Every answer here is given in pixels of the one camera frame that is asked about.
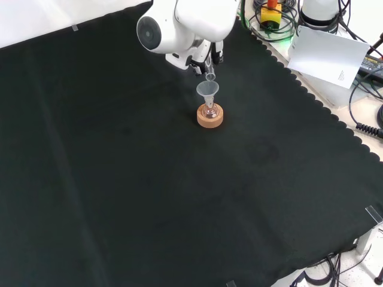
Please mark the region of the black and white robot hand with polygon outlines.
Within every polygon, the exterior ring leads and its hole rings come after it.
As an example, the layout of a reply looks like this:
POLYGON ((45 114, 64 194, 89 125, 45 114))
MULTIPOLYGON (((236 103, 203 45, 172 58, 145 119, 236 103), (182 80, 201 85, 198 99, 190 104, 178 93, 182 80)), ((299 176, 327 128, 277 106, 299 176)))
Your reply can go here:
POLYGON ((214 67, 223 61, 223 41, 203 40, 191 59, 190 66, 196 75, 204 75, 207 81, 214 81, 214 67))

